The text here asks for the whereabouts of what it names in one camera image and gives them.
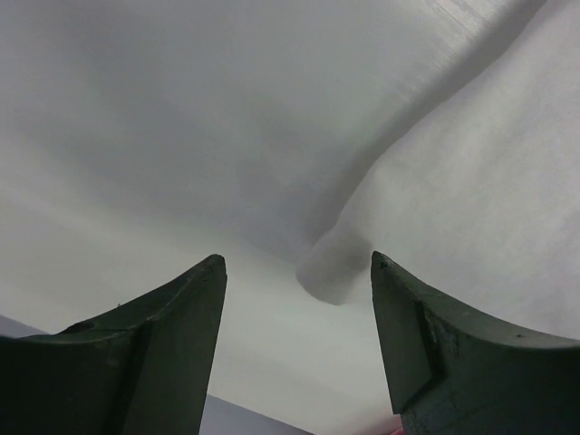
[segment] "white sheet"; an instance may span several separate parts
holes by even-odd
[[[522,285],[529,284],[523,277],[530,267],[539,273],[547,251],[526,246],[524,254],[536,256],[522,256],[528,233],[512,228],[522,210],[535,234],[556,228],[557,219],[530,218],[546,208],[510,209],[514,218],[504,229],[497,220],[474,220],[484,209],[493,215],[497,202],[468,208],[456,199],[474,198],[468,187],[482,179],[496,182],[483,163],[498,155],[498,148],[486,148],[486,135],[499,123],[504,130],[496,134],[505,137],[496,143],[511,144],[514,153],[523,150],[518,144],[532,143],[535,151],[519,178],[504,184],[514,196],[501,204],[538,201],[526,196],[525,186],[536,191],[530,171],[550,162],[541,167],[549,168],[546,177],[552,170],[563,175],[542,198],[554,200],[550,207],[567,201],[572,210],[574,167],[565,164],[573,161],[570,140],[577,138],[569,121],[577,115],[577,82],[568,72],[577,66],[577,52],[557,36],[577,37],[575,30],[556,19],[538,21],[512,61],[479,79],[485,85],[474,83],[384,153],[498,55],[497,42],[513,39],[541,3],[3,3],[2,314],[57,331],[218,252],[227,258],[230,280],[209,392],[321,435],[389,429],[363,273],[373,247],[441,289],[522,323],[544,309],[565,314],[574,304],[565,284],[572,282],[575,257],[567,256],[571,263],[552,264],[569,280],[558,281],[553,304],[530,297],[520,305]],[[560,19],[577,16],[573,3]],[[553,5],[564,10],[566,3]],[[503,23],[510,16],[516,18]],[[529,54],[534,44],[542,48],[538,60]],[[554,77],[536,73],[547,65],[556,66]],[[530,87],[543,95],[534,101],[538,111],[515,118]],[[488,101],[487,92],[497,100]],[[560,99],[567,111],[543,117],[542,108]],[[489,120],[494,106],[503,115]],[[505,133],[526,116],[533,122],[521,141]],[[471,128],[480,119],[478,135]],[[532,132],[541,120],[563,133]],[[435,129],[445,123],[449,129]],[[565,157],[542,150],[548,137]],[[464,143],[478,146],[479,157],[465,160]],[[502,170],[507,166],[499,166],[497,179]],[[501,250],[509,262],[496,261],[510,234],[514,250]],[[543,247],[564,245],[550,244],[555,229],[542,234]],[[521,261],[512,261],[513,253]],[[321,264],[322,273],[315,268]],[[351,303],[312,298],[295,279],[296,265],[311,293],[331,302],[347,296]],[[501,289],[504,298],[492,304],[483,289]],[[534,325],[570,332],[570,320],[546,322]]]
[[[336,297],[388,253],[488,313],[580,338],[580,2],[549,2],[477,80],[389,148],[299,275]],[[342,288],[365,297],[367,285]]]

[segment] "white surface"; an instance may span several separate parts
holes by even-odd
[[[485,312],[580,338],[578,20],[580,2],[549,2],[389,148],[304,261],[303,282],[330,297],[345,261],[377,249]]]

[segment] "white fabric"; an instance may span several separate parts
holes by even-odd
[[[321,435],[397,424],[373,248],[578,335],[577,2],[385,152],[542,3],[3,2],[0,314],[56,332],[217,252],[210,393]]]
[[[580,2],[548,3],[376,161],[299,271],[313,293],[373,248],[483,311],[580,338],[578,19]]]

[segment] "white cloth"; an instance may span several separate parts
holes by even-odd
[[[356,297],[368,261],[353,258],[377,249],[487,313],[580,338],[578,19],[580,2],[549,2],[389,148],[304,261],[305,286]]]
[[[373,248],[574,335],[577,2],[385,152],[542,3],[2,3],[1,314],[55,332],[217,252],[210,393],[321,435],[396,425]]]

